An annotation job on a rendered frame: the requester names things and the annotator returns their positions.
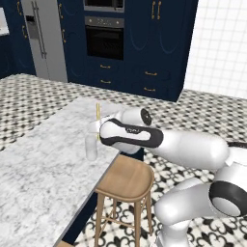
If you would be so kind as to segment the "yellow straw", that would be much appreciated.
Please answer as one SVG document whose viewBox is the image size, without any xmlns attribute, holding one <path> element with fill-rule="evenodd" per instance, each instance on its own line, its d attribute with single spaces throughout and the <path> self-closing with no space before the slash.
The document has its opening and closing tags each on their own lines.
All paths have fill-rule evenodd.
<svg viewBox="0 0 247 247">
<path fill-rule="evenodd" d="M 100 121 L 100 105 L 99 105 L 98 102 L 96 103 L 96 120 Z M 100 138 L 99 138 L 99 130 L 97 131 L 96 138 L 98 139 L 98 141 L 100 140 Z"/>
</svg>

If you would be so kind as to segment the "black built-in oven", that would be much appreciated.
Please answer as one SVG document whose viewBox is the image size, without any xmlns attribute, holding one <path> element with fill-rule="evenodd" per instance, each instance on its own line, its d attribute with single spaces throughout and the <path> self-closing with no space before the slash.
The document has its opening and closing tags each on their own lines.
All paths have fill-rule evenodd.
<svg viewBox="0 0 247 247">
<path fill-rule="evenodd" d="M 124 58 L 124 19 L 86 16 L 87 53 L 107 59 Z"/>
</svg>

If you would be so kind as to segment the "clear glass cup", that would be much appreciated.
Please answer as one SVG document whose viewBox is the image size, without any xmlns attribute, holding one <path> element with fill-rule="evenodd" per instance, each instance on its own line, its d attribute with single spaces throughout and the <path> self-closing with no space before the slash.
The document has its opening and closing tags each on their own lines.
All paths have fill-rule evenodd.
<svg viewBox="0 0 247 247">
<path fill-rule="evenodd" d="M 86 157 L 89 161 L 97 159 L 97 143 L 95 135 L 87 135 L 85 138 Z"/>
</svg>

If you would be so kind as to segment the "grey steel fridge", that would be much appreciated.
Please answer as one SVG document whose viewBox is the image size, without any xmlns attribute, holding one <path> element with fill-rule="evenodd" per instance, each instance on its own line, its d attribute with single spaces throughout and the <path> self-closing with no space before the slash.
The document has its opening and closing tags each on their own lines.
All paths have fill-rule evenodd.
<svg viewBox="0 0 247 247">
<path fill-rule="evenodd" d="M 21 0 L 39 78 L 67 82 L 57 0 Z"/>
</svg>

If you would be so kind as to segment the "black built-in microwave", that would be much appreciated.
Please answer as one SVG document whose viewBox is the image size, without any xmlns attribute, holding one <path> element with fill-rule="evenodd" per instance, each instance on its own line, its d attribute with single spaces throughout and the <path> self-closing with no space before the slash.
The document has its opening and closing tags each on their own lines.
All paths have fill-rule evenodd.
<svg viewBox="0 0 247 247">
<path fill-rule="evenodd" d="M 84 0 L 84 10 L 94 12 L 123 13 L 124 0 Z"/>
</svg>

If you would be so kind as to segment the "navy corner cupboard run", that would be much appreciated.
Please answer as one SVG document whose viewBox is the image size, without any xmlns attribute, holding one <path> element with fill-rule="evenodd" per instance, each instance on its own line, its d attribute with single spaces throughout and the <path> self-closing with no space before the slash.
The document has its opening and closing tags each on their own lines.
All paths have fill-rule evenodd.
<svg viewBox="0 0 247 247">
<path fill-rule="evenodd" d="M 36 70 L 21 0 L 0 0 L 0 7 L 4 10 L 10 32 L 6 36 L 6 46 L 10 53 L 12 73 L 35 75 Z"/>
</svg>

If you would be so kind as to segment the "wooden bar stool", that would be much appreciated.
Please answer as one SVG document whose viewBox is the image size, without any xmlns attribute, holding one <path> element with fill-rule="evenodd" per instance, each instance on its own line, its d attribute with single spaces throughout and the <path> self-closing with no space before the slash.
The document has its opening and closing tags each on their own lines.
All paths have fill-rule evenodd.
<svg viewBox="0 0 247 247">
<path fill-rule="evenodd" d="M 152 168 L 143 161 L 119 154 L 99 185 L 96 187 L 96 233 L 95 247 L 108 222 L 130 227 L 135 233 L 135 247 L 140 247 L 141 213 L 147 210 L 149 231 L 151 226 L 151 188 L 154 182 Z M 102 215 L 104 199 L 113 200 L 113 208 L 108 217 Z M 134 224 L 126 224 L 116 219 L 117 202 L 134 203 Z"/>
</svg>

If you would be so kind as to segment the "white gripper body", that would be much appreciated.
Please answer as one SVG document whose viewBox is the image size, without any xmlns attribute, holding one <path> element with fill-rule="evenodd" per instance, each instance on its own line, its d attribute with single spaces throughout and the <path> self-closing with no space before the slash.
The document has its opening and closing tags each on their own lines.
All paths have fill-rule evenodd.
<svg viewBox="0 0 247 247">
<path fill-rule="evenodd" d="M 100 139 L 99 137 L 100 127 L 101 127 L 101 120 L 96 120 L 88 124 L 88 131 L 90 133 L 94 133 L 96 135 L 96 138 Z"/>
</svg>

